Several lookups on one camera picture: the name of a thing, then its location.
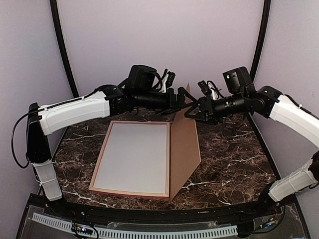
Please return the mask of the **brown cardboard backing board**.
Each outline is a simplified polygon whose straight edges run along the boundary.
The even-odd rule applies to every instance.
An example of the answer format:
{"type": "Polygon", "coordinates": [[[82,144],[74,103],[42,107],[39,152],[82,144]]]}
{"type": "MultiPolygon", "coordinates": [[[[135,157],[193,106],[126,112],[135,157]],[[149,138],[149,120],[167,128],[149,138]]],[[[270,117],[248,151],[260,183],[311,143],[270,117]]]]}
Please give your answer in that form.
{"type": "Polygon", "coordinates": [[[177,112],[170,127],[170,200],[201,162],[196,122],[184,116],[188,109],[177,112]]]}

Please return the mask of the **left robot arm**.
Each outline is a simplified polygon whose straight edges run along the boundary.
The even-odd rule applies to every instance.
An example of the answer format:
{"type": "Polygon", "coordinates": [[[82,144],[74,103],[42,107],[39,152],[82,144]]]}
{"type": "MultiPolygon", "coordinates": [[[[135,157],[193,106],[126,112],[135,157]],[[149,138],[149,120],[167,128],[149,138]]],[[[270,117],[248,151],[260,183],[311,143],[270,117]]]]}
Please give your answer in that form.
{"type": "Polygon", "coordinates": [[[134,65],[119,85],[52,105],[29,106],[26,159],[33,166],[51,209],[59,217],[70,213],[62,200],[52,164],[48,135],[62,128],[133,110],[175,114],[168,122],[110,122],[89,189],[96,193],[173,199],[201,162],[196,123],[185,116],[195,102],[189,88],[171,88],[175,74],[159,75],[153,67],[134,65]]]}

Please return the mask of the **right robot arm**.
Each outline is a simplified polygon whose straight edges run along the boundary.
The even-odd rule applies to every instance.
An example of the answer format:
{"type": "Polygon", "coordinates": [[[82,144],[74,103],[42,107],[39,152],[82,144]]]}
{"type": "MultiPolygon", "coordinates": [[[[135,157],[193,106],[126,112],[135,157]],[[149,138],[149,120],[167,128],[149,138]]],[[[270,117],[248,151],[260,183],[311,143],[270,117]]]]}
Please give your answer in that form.
{"type": "MultiPolygon", "coordinates": [[[[232,114],[258,113],[266,119],[287,126],[314,146],[319,145],[318,117],[297,104],[291,96],[270,86],[256,90],[246,67],[227,71],[223,73],[223,77],[231,95],[215,100],[208,84],[201,81],[198,85],[205,96],[186,111],[185,117],[217,123],[221,118],[232,114]]],[[[265,216],[273,209],[274,203],[318,184],[319,154],[315,153],[301,168],[268,185],[260,194],[254,211],[259,216],[265,216]]]]}

